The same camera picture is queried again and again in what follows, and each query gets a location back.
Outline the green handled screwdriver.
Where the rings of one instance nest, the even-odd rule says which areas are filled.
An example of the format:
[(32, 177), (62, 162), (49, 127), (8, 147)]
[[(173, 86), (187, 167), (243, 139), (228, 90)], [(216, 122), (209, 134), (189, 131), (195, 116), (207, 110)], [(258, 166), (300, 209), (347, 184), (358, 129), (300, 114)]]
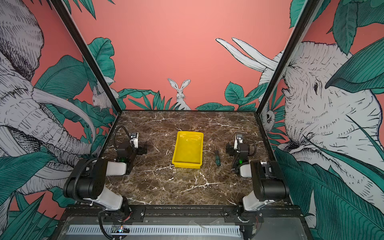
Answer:
[(216, 142), (215, 141), (214, 141), (214, 147), (215, 147), (215, 151), (214, 151), (214, 153), (215, 153), (215, 163), (216, 163), (216, 165), (218, 167), (220, 167), (221, 166), (221, 159), (220, 159), (219, 151), (218, 151), (218, 149), (216, 147)]

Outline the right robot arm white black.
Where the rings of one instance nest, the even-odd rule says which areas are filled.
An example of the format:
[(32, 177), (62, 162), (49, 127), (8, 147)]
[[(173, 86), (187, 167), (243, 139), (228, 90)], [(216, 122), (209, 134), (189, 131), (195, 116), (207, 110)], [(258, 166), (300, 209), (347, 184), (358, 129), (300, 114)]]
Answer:
[(247, 212), (256, 212), (261, 208), (288, 197), (289, 188), (283, 180), (280, 167), (276, 162), (250, 161), (257, 153), (257, 146), (245, 143), (226, 145), (226, 153), (234, 157), (232, 171), (240, 177), (252, 179), (253, 190), (243, 197), (242, 206)]

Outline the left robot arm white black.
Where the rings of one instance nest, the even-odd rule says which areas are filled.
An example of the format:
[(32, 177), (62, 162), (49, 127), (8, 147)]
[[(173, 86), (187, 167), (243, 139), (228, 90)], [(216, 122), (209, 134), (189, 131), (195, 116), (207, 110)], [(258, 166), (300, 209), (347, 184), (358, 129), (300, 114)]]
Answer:
[(129, 175), (134, 167), (136, 156), (147, 154), (146, 144), (140, 146), (125, 142), (117, 148), (117, 161), (102, 158), (80, 160), (67, 179), (63, 195), (78, 203), (95, 205), (114, 216), (116, 221), (126, 222), (132, 218), (133, 210), (128, 199), (114, 193), (105, 185), (109, 176)]

